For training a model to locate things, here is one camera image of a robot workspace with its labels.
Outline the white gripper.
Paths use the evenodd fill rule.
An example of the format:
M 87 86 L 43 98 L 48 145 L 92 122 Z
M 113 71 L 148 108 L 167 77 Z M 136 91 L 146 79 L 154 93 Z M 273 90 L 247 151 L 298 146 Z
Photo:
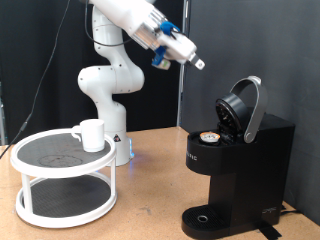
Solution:
M 166 59 L 175 60 L 181 64 L 187 62 L 187 65 L 195 66 L 198 70 L 205 67 L 204 61 L 196 56 L 196 45 L 180 32 L 172 32 L 170 36 L 162 33 L 157 41 L 165 48 Z

